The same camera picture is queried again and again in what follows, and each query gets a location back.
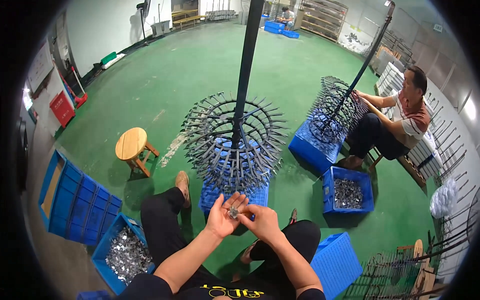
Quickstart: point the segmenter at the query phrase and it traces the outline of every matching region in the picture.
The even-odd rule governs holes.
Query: round wooden stool
[[[145,150],[148,150],[143,161],[138,157]],[[147,141],[147,133],[139,127],[127,130],[119,138],[115,146],[117,157],[126,161],[130,168],[135,171],[139,168],[146,176],[150,177],[150,171],[145,167],[145,162],[150,153],[158,157],[158,151]]]

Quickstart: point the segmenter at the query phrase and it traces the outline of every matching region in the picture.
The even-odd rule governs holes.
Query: white plastic bag
[[[432,216],[439,219],[451,215],[456,209],[456,200],[458,197],[458,187],[453,179],[439,187],[432,195],[430,200],[430,212]]]

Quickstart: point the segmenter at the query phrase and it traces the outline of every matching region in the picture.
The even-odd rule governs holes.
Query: striped shirt
[[[402,121],[406,134],[396,137],[408,149],[412,149],[427,132],[430,116],[425,107],[424,99],[414,106],[408,105],[408,99],[403,97],[402,91],[392,95],[395,100],[392,121]]]

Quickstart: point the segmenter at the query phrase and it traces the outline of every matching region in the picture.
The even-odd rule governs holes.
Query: blue plastic crate
[[[247,198],[248,198],[248,203],[249,204],[256,204],[260,206],[268,206],[268,187],[269,183],[267,183],[266,186],[261,187],[253,193],[246,193]],[[204,182],[202,186],[202,191],[200,192],[200,200],[198,202],[198,207],[205,213],[208,214],[210,212],[210,209],[212,208],[213,204],[215,203],[215,200],[220,196],[222,193],[220,188],[213,188],[213,184],[210,184],[209,186],[206,185]],[[232,191],[230,193],[224,193],[224,201],[228,200],[230,196],[234,193],[235,191]]]
[[[308,124],[307,120],[300,126],[288,148],[317,171],[324,173],[335,163],[345,138],[337,144],[323,143],[312,135]]]
[[[300,37],[299,33],[296,33],[295,31],[291,31],[291,30],[282,30],[282,34],[284,36],[291,37],[291,38],[299,38]]]
[[[119,213],[108,230],[105,232],[105,235],[100,240],[100,243],[98,243],[98,246],[92,255],[92,261],[97,271],[100,273],[112,291],[117,295],[123,292],[123,290],[126,288],[126,285],[118,279],[118,275],[116,275],[107,265],[105,259],[110,251],[112,239],[114,239],[126,226],[130,227],[139,240],[145,245],[145,247],[147,247],[147,241],[145,239],[144,231],[140,226],[140,222],[127,217],[123,213]],[[148,267],[148,273],[152,273],[154,268],[154,264]]]
[[[310,265],[322,283],[327,300],[338,296],[363,272],[346,232],[320,242]]]
[[[106,290],[96,290],[88,292],[80,292],[76,300],[110,300],[112,297]]]
[[[363,194],[362,208],[337,208],[335,207],[335,179],[348,179],[356,182]],[[373,192],[370,177],[366,173],[331,167],[322,175],[324,190],[324,213],[367,213],[374,210]]]
[[[264,28],[273,28],[273,29],[284,29],[285,24],[279,23],[279,22],[273,22],[273,21],[266,21],[265,22],[265,27]]]
[[[64,236],[83,173],[55,150],[47,167],[38,208],[48,232]]]
[[[276,35],[279,35],[282,33],[282,29],[275,29],[275,28],[271,28],[271,27],[264,27],[264,30],[265,31],[268,31],[268,32],[271,32],[271,33],[274,33]]]
[[[55,150],[38,206],[48,232],[86,245],[97,245],[101,233],[117,215],[121,200]]]

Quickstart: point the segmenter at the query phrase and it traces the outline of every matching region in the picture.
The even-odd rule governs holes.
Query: green crate
[[[102,63],[106,64],[107,62],[109,62],[111,60],[114,60],[116,57],[117,57],[117,53],[112,52],[112,53],[108,54],[107,56],[105,56],[104,58],[102,58]]]

